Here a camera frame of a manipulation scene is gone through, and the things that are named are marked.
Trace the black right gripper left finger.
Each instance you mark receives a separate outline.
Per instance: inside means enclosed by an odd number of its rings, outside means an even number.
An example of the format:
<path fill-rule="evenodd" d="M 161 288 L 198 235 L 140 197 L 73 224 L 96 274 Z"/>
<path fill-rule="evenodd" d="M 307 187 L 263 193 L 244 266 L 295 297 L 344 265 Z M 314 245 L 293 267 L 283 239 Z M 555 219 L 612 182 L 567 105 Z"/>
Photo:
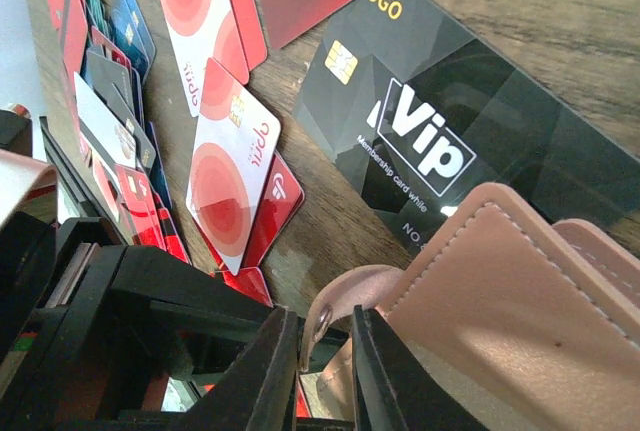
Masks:
<path fill-rule="evenodd" d="M 221 381 L 171 430 L 294 430 L 298 317 L 276 308 Z"/>

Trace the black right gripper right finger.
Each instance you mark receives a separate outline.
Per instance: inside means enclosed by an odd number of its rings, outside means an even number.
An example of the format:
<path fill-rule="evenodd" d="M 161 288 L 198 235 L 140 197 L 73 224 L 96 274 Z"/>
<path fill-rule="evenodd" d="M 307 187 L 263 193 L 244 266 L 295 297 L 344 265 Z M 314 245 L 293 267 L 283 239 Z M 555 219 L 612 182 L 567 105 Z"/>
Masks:
<path fill-rule="evenodd" d="M 352 377 L 357 430 L 483 430 L 423 369 L 374 309 L 354 308 Z"/>

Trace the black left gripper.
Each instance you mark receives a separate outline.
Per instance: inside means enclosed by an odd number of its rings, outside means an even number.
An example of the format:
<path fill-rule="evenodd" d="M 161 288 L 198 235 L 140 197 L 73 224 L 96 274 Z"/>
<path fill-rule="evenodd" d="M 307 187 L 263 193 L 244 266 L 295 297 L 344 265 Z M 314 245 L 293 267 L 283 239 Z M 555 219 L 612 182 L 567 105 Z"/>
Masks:
<path fill-rule="evenodd" d="M 1 352 L 34 341 L 1 384 L 5 430 L 114 419 L 158 377 L 213 381 L 269 309 L 102 218 L 55 228 L 18 215 L 1 233 Z"/>

